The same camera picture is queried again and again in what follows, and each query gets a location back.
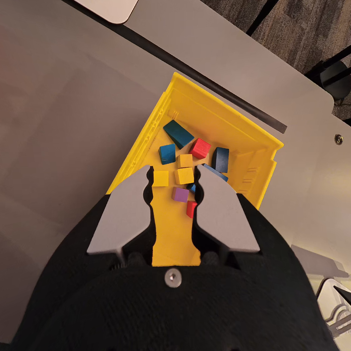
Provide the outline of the yellow plastic bin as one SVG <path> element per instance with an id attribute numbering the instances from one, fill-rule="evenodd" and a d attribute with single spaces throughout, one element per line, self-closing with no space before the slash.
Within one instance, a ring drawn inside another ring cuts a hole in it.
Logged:
<path id="1" fill-rule="evenodd" d="M 217 147 L 229 149 L 229 168 L 224 173 L 228 184 L 259 209 L 273 175 L 274 156 L 283 143 L 253 121 L 228 106 L 214 95 L 178 73 L 174 73 L 167 90 L 161 95 L 143 129 L 131 147 L 107 194 L 125 178 L 145 165 L 157 172 L 168 172 L 169 186 L 153 187 L 153 208 L 156 243 L 153 266 L 195 266 L 200 253 L 191 240 L 192 218 L 187 215 L 187 203 L 194 201 L 192 192 L 186 202 L 172 198 L 173 188 L 186 188 L 176 183 L 178 161 L 162 165 L 159 148 L 174 144 L 163 127 L 176 121 L 194 140 L 211 145 L 204 159 L 193 157 L 192 168 L 211 165 Z"/>

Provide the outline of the navy half-round wooden block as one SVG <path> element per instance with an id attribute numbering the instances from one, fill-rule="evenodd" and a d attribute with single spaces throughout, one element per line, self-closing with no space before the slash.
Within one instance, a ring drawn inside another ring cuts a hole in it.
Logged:
<path id="1" fill-rule="evenodd" d="M 213 152 L 211 167 L 220 173 L 227 173 L 229 166 L 229 153 L 228 148 L 216 147 Z"/>

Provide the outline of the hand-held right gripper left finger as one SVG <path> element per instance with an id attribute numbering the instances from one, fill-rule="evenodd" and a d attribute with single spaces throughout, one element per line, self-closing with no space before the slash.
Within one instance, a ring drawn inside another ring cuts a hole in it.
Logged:
<path id="1" fill-rule="evenodd" d="M 156 224 L 151 206 L 154 169 L 150 165 L 122 181 L 110 194 L 87 254 L 114 253 L 122 265 L 131 253 L 152 264 Z"/>

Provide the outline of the red wooden block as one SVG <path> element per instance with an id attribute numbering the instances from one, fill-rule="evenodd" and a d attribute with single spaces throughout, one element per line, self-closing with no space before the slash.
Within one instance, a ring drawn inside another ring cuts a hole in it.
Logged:
<path id="1" fill-rule="evenodd" d="M 189 154 L 193 157 L 202 160 L 205 159 L 211 149 L 211 144 L 207 143 L 201 138 L 197 138 L 189 149 Z"/>

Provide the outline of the dark blue wedge block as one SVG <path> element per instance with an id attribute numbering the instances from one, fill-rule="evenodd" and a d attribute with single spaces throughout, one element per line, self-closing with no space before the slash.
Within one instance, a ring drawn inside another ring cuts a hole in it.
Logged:
<path id="1" fill-rule="evenodd" d="M 176 145 L 168 144 L 159 147 L 159 156 L 162 165 L 176 162 Z"/>

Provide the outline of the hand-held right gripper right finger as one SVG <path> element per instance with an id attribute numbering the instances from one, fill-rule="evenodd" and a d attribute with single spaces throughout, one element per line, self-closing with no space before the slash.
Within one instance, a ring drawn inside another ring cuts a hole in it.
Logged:
<path id="1" fill-rule="evenodd" d="M 233 262 L 234 253 L 257 254 L 259 244 L 237 192 L 204 165 L 195 167 L 195 201 L 192 243 L 200 260 L 214 253 L 221 264 Z"/>

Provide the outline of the blue wooden cuboid block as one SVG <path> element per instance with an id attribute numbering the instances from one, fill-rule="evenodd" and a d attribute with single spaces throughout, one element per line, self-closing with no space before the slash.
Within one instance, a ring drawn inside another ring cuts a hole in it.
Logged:
<path id="1" fill-rule="evenodd" d="M 201 164 L 204 168 L 208 169 L 210 172 L 212 172 L 213 174 L 217 175 L 218 177 L 220 177 L 221 179 L 223 179 L 225 182 L 228 182 L 228 177 L 225 176 L 224 174 L 218 172 L 217 170 L 213 169 L 211 166 L 209 166 L 208 164 Z"/>

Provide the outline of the purple wooden cube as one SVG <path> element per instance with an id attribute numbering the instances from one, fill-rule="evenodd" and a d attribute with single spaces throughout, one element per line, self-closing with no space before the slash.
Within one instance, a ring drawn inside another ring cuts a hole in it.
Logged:
<path id="1" fill-rule="evenodd" d="M 189 192 L 186 188 L 173 187 L 172 199 L 177 202 L 187 203 Z"/>

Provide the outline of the large blue wooden block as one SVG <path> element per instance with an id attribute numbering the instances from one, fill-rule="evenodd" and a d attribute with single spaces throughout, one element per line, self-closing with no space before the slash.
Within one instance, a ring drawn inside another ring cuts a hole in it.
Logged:
<path id="1" fill-rule="evenodd" d="M 175 143 L 179 150 L 187 146 L 194 140 L 194 136 L 184 129 L 178 122 L 175 120 L 170 121 L 163 127 L 164 131 Z"/>

